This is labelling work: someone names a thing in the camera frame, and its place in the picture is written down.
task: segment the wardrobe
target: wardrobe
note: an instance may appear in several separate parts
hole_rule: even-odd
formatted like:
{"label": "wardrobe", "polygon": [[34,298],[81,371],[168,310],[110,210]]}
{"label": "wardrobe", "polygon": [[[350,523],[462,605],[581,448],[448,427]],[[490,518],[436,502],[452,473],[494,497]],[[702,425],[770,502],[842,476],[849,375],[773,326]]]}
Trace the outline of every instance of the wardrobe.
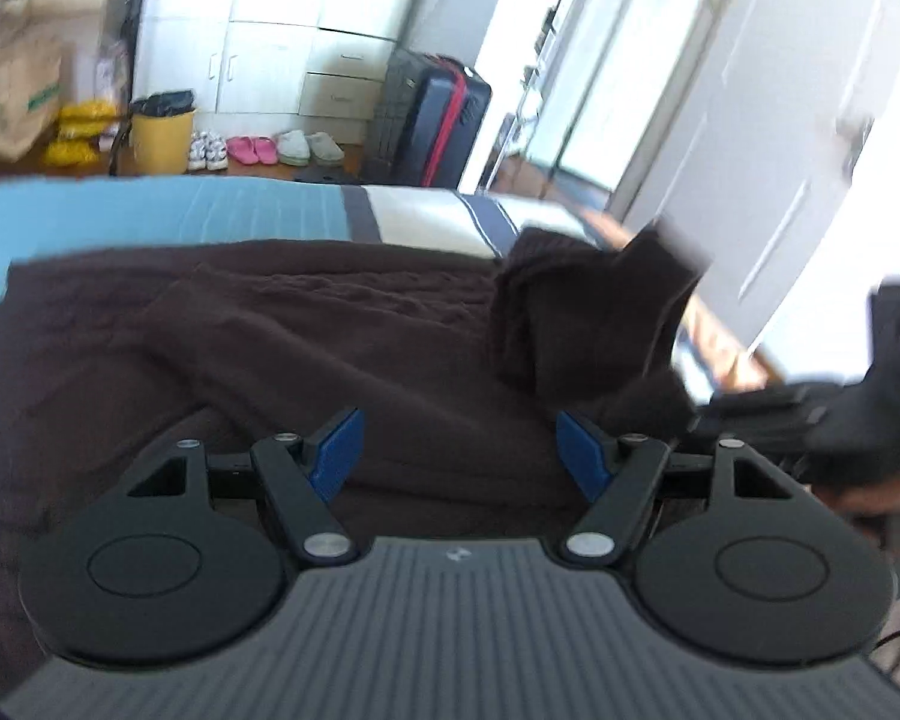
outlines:
{"label": "wardrobe", "polygon": [[224,137],[362,143],[411,1],[144,0],[133,92],[193,89]]}

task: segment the door handle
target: door handle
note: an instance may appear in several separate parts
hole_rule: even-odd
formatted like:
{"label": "door handle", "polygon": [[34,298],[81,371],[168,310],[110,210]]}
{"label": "door handle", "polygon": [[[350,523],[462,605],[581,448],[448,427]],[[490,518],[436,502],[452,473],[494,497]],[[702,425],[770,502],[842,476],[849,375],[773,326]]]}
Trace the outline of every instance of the door handle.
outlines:
{"label": "door handle", "polygon": [[844,177],[850,186],[853,186],[853,174],[857,170],[857,163],[864,152],[866,141],[869,140],[869,134],[874,130],[875,123],[876,119],[874,117],[866,117],[856,133],[850,138],[850,153],[847,154],[847,160],[844,162]]}

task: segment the shoe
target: shoe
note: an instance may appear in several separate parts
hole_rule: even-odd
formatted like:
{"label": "shoe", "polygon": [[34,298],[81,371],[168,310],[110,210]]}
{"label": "shoe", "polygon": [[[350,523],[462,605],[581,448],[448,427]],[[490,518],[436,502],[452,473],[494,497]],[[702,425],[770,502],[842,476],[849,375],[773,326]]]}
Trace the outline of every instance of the shoe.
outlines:
{"label": "shoe", "polygon": [[187,170],[204,170],[207,166],[207,149],[204,142],[205,132],[194,132],[190,136],[190,156],[187,157]]}
{"label": "shoe", "polygon": [[325,132],[317,132],[316,135],[308,135],[307,143],[310,151],[317,159],[317,165],[324,167],[339,167],[343,165],[343,149],[337,146],[333,138]]}
{"label": "shoe", "polygon": [[260,161],[250,138],[230,138],[226,142],[226,152],[242,165],[256,165]]}
{"label": "shoe", "polygon": [[229,162],[226,159],[226,143],[216,132],[204,132],[203,146],[206,151],[207,170],[226,170]]}
{"label": "shoe", "polygon": [[257,152],[262,165],[276,165],[276,143],[270,138],[254,138],[253,150]]}
{"label": "shoe", "polygon": [[306,167],[310,163],[310,145],[302,129],[293,129],[278,135],[276,139],[277,158],[284,165]]}

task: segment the white slipper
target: white slipper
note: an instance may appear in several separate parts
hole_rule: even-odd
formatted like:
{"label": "white slipper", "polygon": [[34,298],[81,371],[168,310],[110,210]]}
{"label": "white slipper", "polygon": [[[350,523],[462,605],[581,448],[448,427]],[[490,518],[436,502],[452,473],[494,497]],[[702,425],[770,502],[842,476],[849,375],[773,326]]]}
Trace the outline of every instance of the white slipper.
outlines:
{"label": "white slipper", "polygon": [[226,141],[217,132],[204,132],[203,142],[206,147],[207,170],[226,170]]}
{"label": "white slipper", "polygon": [[203,137],[206,133],[194,132],[190,136],[190,156],[187,157],[187,170],[204,170],[207,166],[207,149]]}
{"label": "white slipper", "polygon": [[337,146],[334,139],[325,132],[308,135],[307,143],[310,144],[310,151],[314,153],[317,165],[323,165],[324,167],[339,167],[343,165],[343,149]]}
{"label": "white slipper", "polygon": [[293,165],[294,167],[309,165],[310,146],[302,129],[293,129],[277,136],[276,158],[284,165]]}

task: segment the white logo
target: white logo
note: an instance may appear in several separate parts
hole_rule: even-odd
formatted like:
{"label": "white logo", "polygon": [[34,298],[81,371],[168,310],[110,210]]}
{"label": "white logo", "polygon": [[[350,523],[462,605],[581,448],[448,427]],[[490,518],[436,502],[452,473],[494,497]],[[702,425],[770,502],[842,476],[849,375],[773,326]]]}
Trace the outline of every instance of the white logo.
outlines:
{"label": "white logo", "polygon": [[473,557],[473,553],[468,549],[463,549],[463,547],[454,547],[447,550],[447,557],[453,562],[463,562]]}

